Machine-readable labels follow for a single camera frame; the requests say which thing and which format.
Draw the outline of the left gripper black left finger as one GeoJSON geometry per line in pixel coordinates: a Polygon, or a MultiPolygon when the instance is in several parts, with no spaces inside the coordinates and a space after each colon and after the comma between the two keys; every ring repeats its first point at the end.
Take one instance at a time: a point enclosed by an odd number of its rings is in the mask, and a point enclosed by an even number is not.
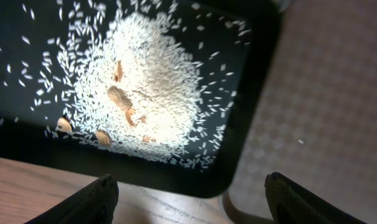
{"type": "Polygon", "coordinates": [[[117,181],[105,174],[27,224],[111,224],[118,198],[117,181]]]}

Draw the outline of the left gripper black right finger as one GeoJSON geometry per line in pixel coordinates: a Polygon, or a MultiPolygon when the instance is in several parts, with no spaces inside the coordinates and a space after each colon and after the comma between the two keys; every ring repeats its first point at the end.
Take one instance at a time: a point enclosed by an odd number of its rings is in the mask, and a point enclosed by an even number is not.
{"type": "Polygon", "coordinates": [[[365,224],[278,172],[267,175],[264,186],[275,223],[365,224]]]}

